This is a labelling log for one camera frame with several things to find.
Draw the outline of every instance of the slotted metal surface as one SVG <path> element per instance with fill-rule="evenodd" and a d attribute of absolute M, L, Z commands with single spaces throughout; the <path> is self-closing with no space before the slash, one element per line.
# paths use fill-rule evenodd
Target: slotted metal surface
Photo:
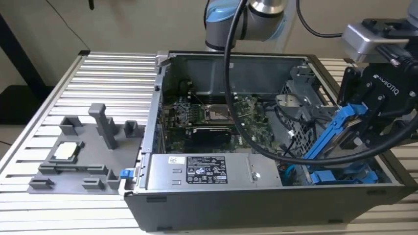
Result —
<path fill-rule="evenodd" d="M 321 59 L 340 82 L 347 64 L 341 59 Z M 105 103 L 106 115 L 116 123 L 136 120 L 145 124 L 155 78 L 153 55 L 90 53 L 78 57 L 53 95 L 40 108 L 21 136 L 0 161 L 0 231 L 10 235 L 147 234 L 136 225 L 117 195 L 30 195 L 28 182 L 46 158 L 60 135 L 64 115 L 86 115 L 90 103 Z M 411 176 L 418 180 L 418 144 L 392 149 Z M 191 234 L 350 234 L 416 235 L 418 194 L 398 204 L 378 206 L 348 225 L 192 231 Z"/>

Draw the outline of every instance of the power supply label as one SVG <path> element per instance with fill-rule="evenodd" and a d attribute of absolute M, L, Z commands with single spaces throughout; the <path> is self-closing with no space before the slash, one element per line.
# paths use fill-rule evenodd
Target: power supply label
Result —
<path fill-rule="evenodd" d="M 189 184 L 227 184 L 224 157 L 187 157 L 185 181 Z"/>

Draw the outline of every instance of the cable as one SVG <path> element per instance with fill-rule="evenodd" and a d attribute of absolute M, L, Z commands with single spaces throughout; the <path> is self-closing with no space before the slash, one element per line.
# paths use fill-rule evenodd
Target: cable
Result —
<path fill-rule="evenodd" d="M 10 143 L 8 143 L 8 142 L 0 141 L 0 143 L 2 143 L 2 144 L 5 144 L 5 145 L 12 146 L 12 144 L 10 144 Z"/>
<path fill-rule="evenodd" d="M 279 110 L 276 108 L 276 106 L 273 107 L 273 113 L 276 116 L 276 119 L 279 119 L 280 124 L 284 126 L 284 128 L 287 129 L 287 131 L 289 131 L 292 128 L 287 125 L 287 123 L 284 122 L 284 120 L 281 120 L 281 117 L 279 115 Z"/>
<path fill-rule="evenodd" d="M 204 29 L 207 28 L 207 16 L 208 16 L 208 6 L 209 6 L 209 0 L 207 1 L 207 4 L 204 6 L 204 12 L 203 12 L 203 25 L 204 25 Z"/>
<path fill-rule="evenodd" d="M 301 12 L 300 12 L 300 0 L 296 0 L 296 13 L 299 16 L 299 20 L 300 23 L 303 25 L 303 27 L 305 28 L 305 30 L 313 34 L 316 37 L 320 38 L 339 38 L 341 36 L 341 33 L 331 33 L 331 34 L 324 34 L 324 33 L 317 33 L 308 25 L 307 22 L 304 21 L 304 18 L 301 16 Z"/>
<path fill-rule="evenodd" d="M 387 151 L 391 147 L 394 147 L 402 140 L 404 140 L 418 129 L 418 115 L 412 118 L 410 121 L 408 125 L 399 130 L 395 135 L 388 138 L 382 144 L 379 144 L 375 148 L 367 149 L 359 153 L 343 156 L 343 157 L 336 157 L 336 158 L 329 158 L 329 159 L 303 159 L 303 158 L 288 158 L 288 157 L 281 157 L 277 156 L 277 154 L 271 153 L 269 151 L 264 150 L 251 139 L 248 133 L 245 132 L 245 129 L 243 128 L 237 114 L 236 114 L 236 109 L 233 106 L 233 99 L 231 95 L 231 86 L 229 86 L 229 61 L 231 61 L 231 48 L 232 48 L 232 41 L 233 41 L 233 35 L 236 31 L 236 26 L 239 23 L 239 18 L 243 12 L 243 9 L 245 7 L 247 0 L 240 0 L 239 5 L 233 14 L 232 18 L 232 23 L 231 23 L 231 28 L 228 32 L 228 38 L 227 38 L 227 43 L 225 43 L 225 49 L 224 49 L 224 55 L 223 55 L 223 72 L 224 72 L 224 96 L 227 100 L 227 105 L 231 113 L 231 117 L 235 123 L 236 130 L 245 140 L 245 142 L 249 144 L 252 149 L 259 152 L 261 155 L 264 155 L 267 158 L 275 160 L 275 161 L 283 161 L 288 162 L 291 164 L 299 164 L 299 165 L 337 165 L 337 164 L 344 164 L 344 163 L 351 163 L 358 160 L 374 157 Z"/>
<path fill-rule="evenodd" d="M 285 151 L 284 151 L 281 157 L 285 157 L 285 155 L 287 155 L 287 153 L 289 152 L 289 149 L 292 148 L 295 142 L 296 142 L 296 138 L 292 137 L 292 141 L 289 142 L 289 145 L 288 145 L 288 147 L 287 147 L 287 149 L 285 149 Z"/>
<path fill-rule="evenodd" d="M 86 47 L 88 50 L 89 46 L 86 46 L 85 42 L 82 41 L 82 39 L 80 38 L 78 34 L 76 34 L 76 32 L 72 30 L 72 28 L 69 27 L 69 25 L 66 24 L 66 21 L 64 20 L 62 16 L 60 15 L 58 11 L 56 10 L 56 8 L 53 7 L 53 5 L 50 4 L 50 2 L 48 0 L 45 0 L 45 2 L 49 4 L 49 6 L 52 7 L 52 9 L 54 10 L 56 14 L 58 15 L 60 19 L 62 20 L 66 28 L 70 30 L 70 32 L 73 33 L 73 35 L 76 35 L 76 37 L 80 39 L 81 43 L 84 44 L 84 46 Z"/>

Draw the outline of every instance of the blue latch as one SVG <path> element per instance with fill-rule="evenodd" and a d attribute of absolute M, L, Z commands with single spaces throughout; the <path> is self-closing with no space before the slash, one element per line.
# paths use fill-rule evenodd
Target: blue latch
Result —
<path fill-rule="evenodd" d="M 124 169 L 120 171 L 120 178 L 132 180 L 135 176 L 135 171 L 129 169 Z"/>
<path fill-rule="evenodd" d="M 367 107 L 362 104 L 348 104 L 337 111 L 332 121 L 328 123 L 327 129 L 323 131 L 319 139 L 313 143 L 311 149 L 303 158 L 315 159 L 329 143 L 331 139 L 344 130 L 344 123 L 350 117 L 360 116 L 366 113 Z"/>

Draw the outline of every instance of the motherboard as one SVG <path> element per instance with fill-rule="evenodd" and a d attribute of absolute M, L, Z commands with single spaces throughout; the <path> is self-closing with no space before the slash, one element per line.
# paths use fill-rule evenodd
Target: motherboard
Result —
<path fill-rule="evenodd" d="M 205 104 L 189 94 L 163 106 L 167 153 L 255 153 L 239 135 L 225 104 Z M 279 142 L 268 125 L 256 95 L 236 94 L 235 108 L 252 140 L 276 152 Z"/>

